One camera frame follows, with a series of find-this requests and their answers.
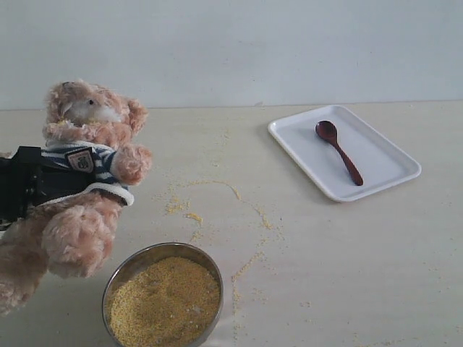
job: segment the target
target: teddy bear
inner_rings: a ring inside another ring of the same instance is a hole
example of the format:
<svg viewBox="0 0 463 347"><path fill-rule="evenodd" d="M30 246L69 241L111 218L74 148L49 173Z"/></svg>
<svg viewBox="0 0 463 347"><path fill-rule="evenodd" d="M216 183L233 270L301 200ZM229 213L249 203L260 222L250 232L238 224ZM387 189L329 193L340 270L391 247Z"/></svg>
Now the teddy bear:
<svg viewBox="0 0 463 347"><path fill-rule="evenodd" d="M92 172L84 190L27 210L0 239L0 314L23 307L49 271L88 278L111 254L122 209L134 202L152 153L132 142L148 110L134 98L83 80L46 95L42 156L70 171Z"/></svg>

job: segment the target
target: striped shirt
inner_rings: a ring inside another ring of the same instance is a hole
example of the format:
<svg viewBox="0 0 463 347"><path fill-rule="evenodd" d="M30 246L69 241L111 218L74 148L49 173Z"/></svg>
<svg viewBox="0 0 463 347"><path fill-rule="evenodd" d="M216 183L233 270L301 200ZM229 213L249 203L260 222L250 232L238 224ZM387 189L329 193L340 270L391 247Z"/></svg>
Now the striped shirt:
<svg viewBox="0 0 463 347"><path fill-rule="evenodd" d="M54 163L76 171L94 173L95 182L89 185L82 193L94 190L104 190L121 197L127 205L132 205L133 195L128 186L121 184L114 175L114 156L116 151L105 145L96 145L92 142L74 141L58 142L48 141L42 149L42 156Z"/></svg>

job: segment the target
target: wall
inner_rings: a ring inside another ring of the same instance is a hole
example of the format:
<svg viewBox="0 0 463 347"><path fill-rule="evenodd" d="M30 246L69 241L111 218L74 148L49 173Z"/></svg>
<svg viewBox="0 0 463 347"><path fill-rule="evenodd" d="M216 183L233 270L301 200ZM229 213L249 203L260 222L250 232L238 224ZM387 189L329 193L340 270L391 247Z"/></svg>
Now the wall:
<svg viewBox="0 0 463 347"><path fill-rule="evenodd" d="M76 77L150 107L463 97L463 1L1 0L0 109Z"/></svg>

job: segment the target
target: tray rim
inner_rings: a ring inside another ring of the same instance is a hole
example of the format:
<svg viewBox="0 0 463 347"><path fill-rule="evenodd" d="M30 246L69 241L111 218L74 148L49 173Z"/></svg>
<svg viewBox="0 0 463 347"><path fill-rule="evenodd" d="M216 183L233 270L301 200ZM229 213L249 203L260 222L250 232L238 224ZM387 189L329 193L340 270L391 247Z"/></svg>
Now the tray rim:
<svg viewBox="0 0 463 347"><path fill-rule="evenodd" d="M344 109L347 113L350 113L350 116L353 116L355 117L359 122L363 123L363 125L365 125L371 132L375 133L377 136L379 136L384 142L387 142L390 146L392 146L393 149L395 149L396 151L400 152L402 155L404 155L407 160L411 161L415 166L416 166L416 170L414 173L410 174L410 175L406 175L400 179L397 179L397 180L394 180L390 183L387 183L387 184L381 184L379 187L376 187L375 189L369 189L365 192L362 192L362 193L359 193L359 194L353 194L351 197L340 197L340 196L337 196L335 194L332 194L330 193L327 188L326 188L326 185L323 184L321 181L317 180L312 171L310 170L310 167L309 166L306 166L301 160L298 160L297 159L297 154L295 153L295 151L293 151L289 146L286 146L284 144L284 141L283 139L281 138L281 136L279 136L279 134L277 133L277 131L275 130L275 124L277 122L280 122L280 121L284 121L285 119L291 119L291 118L294 118L294 117L297 117L297 116L300 116L304 113L311 113L313 111L319 111L319 110L323 110L324 108L342 108ZM376 193L379 193L379 192L382 192L384 190L387 190L387 189L390 189L392 187L395 187L395 186L398 186L400 184L403 184L407 181L411 181L413 179L416 179L418 176L421 175L422 173L422 166L420 163L418 163L418 161L416 161L411 155L409 155L407 152L405 152L403 149L401 149L398 145L396 145L395 143L393 143L390 139L388 139L385 135L381 134L378 130L376 130L375 128L373 128L371 125L369 125L369 123L367 123L366 121L364 121L363 119L361 119L357 114L355 114L354 112L352 112L351 110L349 110L346 106L342 106L342 105L337 105L337 104L333 104L333 105L326 105L326 106L321 106L321 107L317 107L317 108L312 108L310 110L307 110L307 111L302 111L302 112L299 112L299 113L296 113L296 114L293 114L291 116L285 116L285 117L281 117L279 119L274 119L273 121L271 121L268 126L267 126L267 130L268 132L272 135L272 137L280 144L281 148L284 149L284 151L291 157L291 159L302 169L302 171L304 171L304 173L312 180L312 182L316 185L317 188L319 188L319 190L321 190L328 198L330 198L331 200L333 201L336 201L336 202L353 202L353 201L356 201L356 200L359 200L363 197L367 197L367 196L370 196L370 195L373 195L373 194L376 194Z"/></svg>

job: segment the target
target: beige table surface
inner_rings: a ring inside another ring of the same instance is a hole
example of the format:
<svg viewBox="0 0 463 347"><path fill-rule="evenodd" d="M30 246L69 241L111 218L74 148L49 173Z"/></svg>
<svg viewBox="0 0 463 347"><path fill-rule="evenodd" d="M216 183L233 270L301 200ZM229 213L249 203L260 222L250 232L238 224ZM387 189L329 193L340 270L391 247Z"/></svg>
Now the beige table surface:
<svg viewBox="0 0 463 347"><path fill-rule="evenodd" d="M111 346L106 281L133 252L173 240L203 248L224 276L223 314L205 347L463 346L463 102L348 105L422 175L345 204L267 131L314 107L151 110L137 141L156 164L132 189L111 260L88 280L47 275L24 309L1 318L0 346ZM43 111L0 119L0 150L43 145ZM187 208L167 213L172 199ZM231 277L243 266L234 314Z"/></svg>

